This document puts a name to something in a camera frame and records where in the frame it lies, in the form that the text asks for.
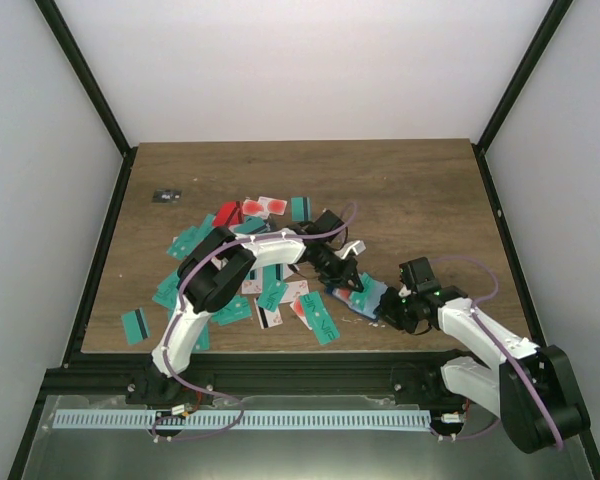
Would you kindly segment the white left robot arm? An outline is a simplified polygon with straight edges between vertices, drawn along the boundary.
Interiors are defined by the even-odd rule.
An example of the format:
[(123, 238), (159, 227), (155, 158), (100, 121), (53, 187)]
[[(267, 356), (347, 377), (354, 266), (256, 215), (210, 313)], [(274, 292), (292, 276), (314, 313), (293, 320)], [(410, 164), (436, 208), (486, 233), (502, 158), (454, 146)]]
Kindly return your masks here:
[(179, 374), (190, 363), (194, 344), (211, 316), (226, 307), (248, 274), (275, 265), (308, 263), (326, 286), (360, 292), (357, 257), (366, 249), (351, 240), (336, 249), (332, 242), (348, 224), (326, 210), (314, 222), (275, 232), (241, 234), (214, 228), (177, 271), (176, 305), (160, 342), (152, 351), (155, 372), (150, 393), (161, 403), (176, 402), (184, 392)]

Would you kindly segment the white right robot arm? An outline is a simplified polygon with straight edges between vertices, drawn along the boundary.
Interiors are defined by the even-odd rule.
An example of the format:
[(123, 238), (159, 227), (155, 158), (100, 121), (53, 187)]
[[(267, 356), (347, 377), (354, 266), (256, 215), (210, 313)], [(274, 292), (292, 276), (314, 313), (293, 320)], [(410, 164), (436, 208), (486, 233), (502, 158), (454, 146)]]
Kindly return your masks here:
[(455, 285), (444, 286), (430, 261), (400, 264), (400, 288), (389, 287), (375, 314), (409, 334), (420, 323), (460, 341), (469, 355), (448, 361), (424, 378), (427, 396), (445, 403), (461, 395), (500, 420), (524, 453), (562, 448), (591, 426), (590, 415), (567, 354), (540, 346), (502, 326)]

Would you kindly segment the blue card holder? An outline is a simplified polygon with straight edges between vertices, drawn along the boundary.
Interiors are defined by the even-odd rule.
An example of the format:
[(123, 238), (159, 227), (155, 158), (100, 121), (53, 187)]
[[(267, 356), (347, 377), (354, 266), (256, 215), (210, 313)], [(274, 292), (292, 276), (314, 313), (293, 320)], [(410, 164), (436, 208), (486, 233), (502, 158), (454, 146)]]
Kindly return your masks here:
[(344, 303), (351, 311), (371, 322), (378, 322), (376, 310), (380, 306), (382, 295), (387, 291), (385, 283), (370, 280), (363, 292), (350, 291), (344, 288), (328, 287), (325, 293)]

